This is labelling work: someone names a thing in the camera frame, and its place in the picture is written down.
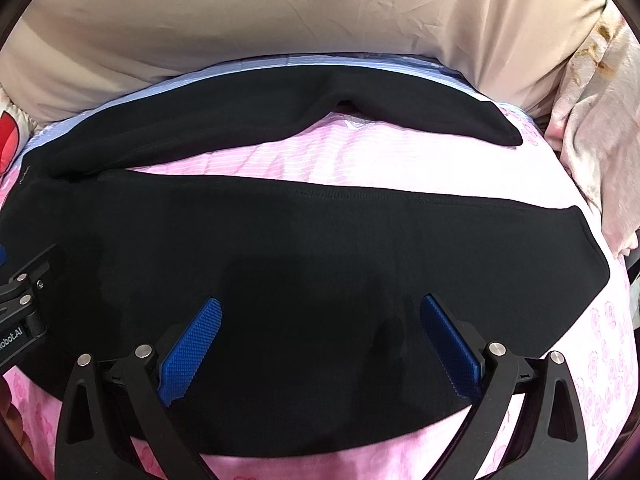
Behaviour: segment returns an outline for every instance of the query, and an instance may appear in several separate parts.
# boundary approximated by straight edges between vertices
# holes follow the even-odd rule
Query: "textured blue pad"
[[[471,402],[480,400],[482,397],[480,363],[431,295],[425,296],[420,302],[420,323],[456,393]]]
[[[210,298],[160,364],[158,396],[165,406],[187,392],[221,323],[220,302]]]

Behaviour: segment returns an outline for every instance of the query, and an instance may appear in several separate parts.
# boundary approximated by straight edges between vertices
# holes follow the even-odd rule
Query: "black fabric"
[[[475,109],[460,92],[321,70],[362,87],[309,91],[301,104],[290,86],[319,86],[289,76],[315,80],[314,70],[274,71],[275,90],[266,70],[224,76],[111,108],[25,156],[0,214],[11,258],[0,278],[51,242],[70,264],[48,290],[49,338],[22,366],[30,378],[60,397],[79,354],[128,354],[213,296],[222,328],[170,411],[200,452],[291,456],[393,438],[465,405],[420,328],[428,292],[519,354],[539,356],[569,329],[609,279],[576,207],[123,169],[286,137],[328,111],[318,103],[346,100],[405,126],[461,133],[468,121],[475,136],[513,140],[495,108]],[[219,85],[252,92],[257,80],[261,90],[244,101],[255,115],[239,114],[234,100],[217,108]],[[391,83],[410,117],[377,101]],[[449,112],[412,100],[405,83],[433,91]]]

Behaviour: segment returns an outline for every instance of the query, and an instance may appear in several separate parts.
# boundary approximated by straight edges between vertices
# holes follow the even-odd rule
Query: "metal pin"
[[[495,342],[489,345],[489,352],[500,357],[507,353],[507,349],[502,343]]]
[[[89,354],[82,354],[78,358],[78,365],[79,366],[87,366],[90,362],[91,362],[91,356]]]
[[[151,348],[151,345],[140,345],[136,348],[136,357],[140,357],[141,359],[149,357],[153,350],[154,349]]]
[[[561,365],[562,363],[564,363],[564,356],[560,352],[554,350],[553,352],[551,352],[550,357],[551,360],[557,365]]]

